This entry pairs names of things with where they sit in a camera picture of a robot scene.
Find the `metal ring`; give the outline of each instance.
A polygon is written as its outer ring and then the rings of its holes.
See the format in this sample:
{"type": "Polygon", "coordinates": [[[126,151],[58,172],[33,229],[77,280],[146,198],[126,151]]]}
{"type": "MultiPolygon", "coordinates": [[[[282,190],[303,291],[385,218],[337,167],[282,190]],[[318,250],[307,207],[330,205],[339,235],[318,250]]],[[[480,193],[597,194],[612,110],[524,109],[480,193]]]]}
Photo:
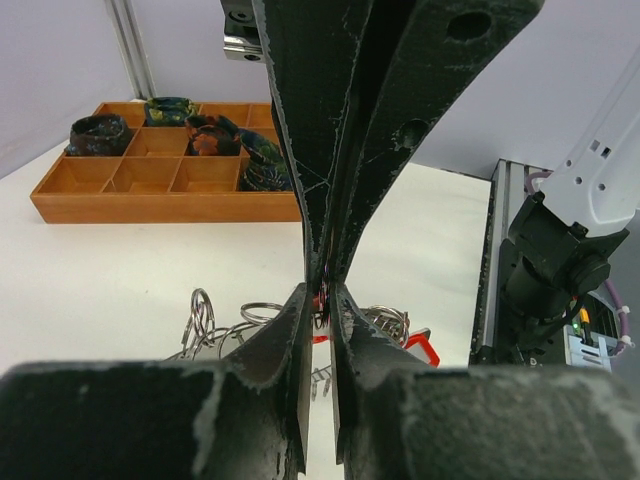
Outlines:
{"type": "Polygon", "coordinates": [[[229,338],[234,333],[244,332],[252,328],[258,328],[259,326],[260,325],[256,325],[255,323],[243,322],[243,323],[236,323],[233,327],[227,329],[227,331],[224,332],[224,334],[219,338],[220,341],[218,342],[218,350],[217,350],[218,358],[222,358],[222,347],[224,345],[224,342],[227,340],[227,338],[229,338]]]}
{"type": "Polygon", "coordinates": [[[278,305],[277,303],[269,303],[269,302],[251,302],[245,303],[240,307],[240,316],[244,318],[247,322],[252,323],[256,326],[264,325],[275,317],[265,317],[262,315],[256,315],[255,313],[250,313],[249,310],[253,310],[256,308],[266,308],[269,310],[276,310],[279,312],[282,310],[282,305],[278,305]]]}
{"type": "Polygon", "coordinates": [[[373,305],[362,309],[362,313],[401,347],[409,342],[410,321],[406,312],[384,305],[373,305]]]}
{"type": "Polygon", "coordinates": [[[210,332],[207,332],[207,334],[204,335],[203,337],[200,337],[197,345],[195,346],[195,348],[192,349],[193,354],[191,359],[192,360],[195,359],[196,355],[200,353],[200,350],[202,350],[203,347],[206,346],[206,347],[213,348],[213,346],[216,343],[216,340],[223,337],[230,329],[231,327],[218,327],[215,330],[211,330],[210,332]]]}
{"type": "Polygon", "coordinates": [[[207,332],[216,329],[211,299],[202,288],[196,288],[191,294],[191,317],[197,337],[205,337],[207,332]]]}

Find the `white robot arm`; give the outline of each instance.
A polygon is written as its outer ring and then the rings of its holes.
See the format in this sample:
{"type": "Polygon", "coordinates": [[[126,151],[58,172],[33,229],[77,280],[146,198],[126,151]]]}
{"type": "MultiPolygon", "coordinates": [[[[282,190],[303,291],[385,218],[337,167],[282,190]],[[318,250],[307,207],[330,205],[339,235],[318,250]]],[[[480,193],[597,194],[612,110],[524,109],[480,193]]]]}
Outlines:
{"type": "Polygon", "coordinates": [[[623,230],[640,203],[640,48],[562,165],[543,182],[545,206],[587,237],[623,230]]]}

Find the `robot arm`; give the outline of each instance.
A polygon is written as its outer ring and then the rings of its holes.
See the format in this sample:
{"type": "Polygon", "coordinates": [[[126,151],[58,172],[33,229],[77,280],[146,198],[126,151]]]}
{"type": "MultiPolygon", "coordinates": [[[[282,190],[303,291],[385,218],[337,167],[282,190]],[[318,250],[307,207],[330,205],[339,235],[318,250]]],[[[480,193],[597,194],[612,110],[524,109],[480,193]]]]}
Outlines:
{"type": "Polygon", "coordinates": [[[580,303],[607,280],[608,257],[628,235],[640,202],[639,157],[640,49],[579,143],[509,229],[501,249],[507,274],[499,363],[526,363],[570,320],[572,299],[580,303]]]}
{"type": "Polygon", "coordinates": [[[541,186],[544,203],[588,238],[623,230],[640,203],[640,49],[567,159],[541,186]]]}
{"type": "MultiPolygon", "coordinates": [[[[434,371],[369,322],[344,283],[364,226],[422,137],[542,3],[254,0],[305,219],[305,282],[220,361],[12,370],[0,380],[0,478],[297,479],[323,277],[345,478],[637,478],[640,412],[604,372],[434,371]]],[[[568,291],[606,278],[624,235],[587,238],[544,198],[516,218],[522,269],[512,277],[562,308],[568,291]]]]}

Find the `tray divider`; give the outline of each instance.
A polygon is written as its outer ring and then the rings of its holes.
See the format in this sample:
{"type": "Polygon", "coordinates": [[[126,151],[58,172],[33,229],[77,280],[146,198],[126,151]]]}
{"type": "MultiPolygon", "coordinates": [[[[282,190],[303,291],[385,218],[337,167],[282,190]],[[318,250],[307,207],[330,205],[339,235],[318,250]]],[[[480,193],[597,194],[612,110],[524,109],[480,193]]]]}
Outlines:
{"type": "Polygon", "coordinates": [[[169,186],[167,187],[166,193],[175,193],[173,189],[173,185],[176,183],[176,179],[178,178],[178,172],[180,171],[180,167],[182,166],[182,162],[184,161],[186,155],[182,155],[176,164],[176,169],[173,172],[173,178],[171,178],[171,182],[169,182],[169,186]]]}
{"type": "Polygon", "coordinates": [[[249,104],[249,108],[247,108],[247,118],[244,119],[244,124],[238,125],[240,128],[249,127],[249,122],[251,121],[251,110],[253,110],[253,103],[249,104]]]}
{"type": "Polygon", "coordinates": [[[64,158],[66,156],[67,156],[66,152],[63,151],[62,154],[55,161],[55,163],[47,171],[46,175],[42,178],[42,180],[40,180],[38,185],[36,185],[36,188],[33,189],[33,192],[31,192],[31,195],[33,195],[34,193],[40,193],[40,190],[42,189],[44,184],[47,182],[47,180],[49,180],[51,175],[53,175],[53,173],[58,169],[58,167],[60,166],[60,164],[62,163],[62,161],[64,160],[64,158]]]}
{"type": "Polygon", "coordinates": [[[132,128],[131,130],[133,130],[133,131],[134,131],[134,132],[133,132],[133,137],[131,137],[131,141],[129,142],[129,145],[127,145],[127,149],[124,151],[124,153],[122,154],[122,157],[121,157],[121,158],[126,157],[126,156],[128,155],[129,150],[130,150],[130,149],[131,149],[131,147],[133,146],[133,142],[135,142],[135,140],[136,140],[136,137],[137,137],[138,135],[141,135],[140,131],[142,130],[142,127],[140,127],[140,128],[136,128],[136,129],[133,129],[133,128],[132,128]]]}
{"type": "Polygon", "coordinates": [[[233,192],[234,193],[238,193],[241,192],[243,193],[243,190],[240,190],[240,180],[242,180],[242,174],[244,173],[244,169],[246,168],[246,163],[248,160],[245,160],[245,157],[240,156],[238,157],[238,169],[236,172],[236,183],[235,186],[233,188],[233,192]]]}
{"type": "Polygon", "coordinates": [[[102,185],[102,188],[100,189],[100,193],[114,193],[116,191],[115,190],[115,185],[113,183],[113,177],[115,176],[116,172],[120,168],[120,165],[122,165],[122,162],[124,162],[124,157],[118,157],[118,163],[116,164],[116,168],[113,169],[113,172],[111,172],[111,175],[109,176],[107,181],[104,182],[104,185],[102,185]]]}
{"type": "Polygon", "coordinates": [[[245,122],[245,128],[247,130],[251,130],[251,127],[250,127],[250,125],[251,125],[251,117],[253,116],[254,107],[255,107],[255,103],[252,103],[251,105],[249,105],[249,112],[248,112],[248,115],[247,115],[247,121],[245,122]]]}

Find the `white wall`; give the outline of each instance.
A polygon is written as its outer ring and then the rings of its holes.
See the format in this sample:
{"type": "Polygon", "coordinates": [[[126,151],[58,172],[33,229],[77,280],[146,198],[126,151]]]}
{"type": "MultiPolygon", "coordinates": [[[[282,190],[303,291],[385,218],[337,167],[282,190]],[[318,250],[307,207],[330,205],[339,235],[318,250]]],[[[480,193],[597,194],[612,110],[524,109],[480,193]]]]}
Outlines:
{"type": "Polygon", "coordinates": [[[264,64],[227,60],[220,0],[131,0],[158,96],[269,102],[264,64]]]}
{"type": "Polygon", "coordinates": [[[0,178],[133,98],[103,0],[2,0],[0,66],[0,178]]]}

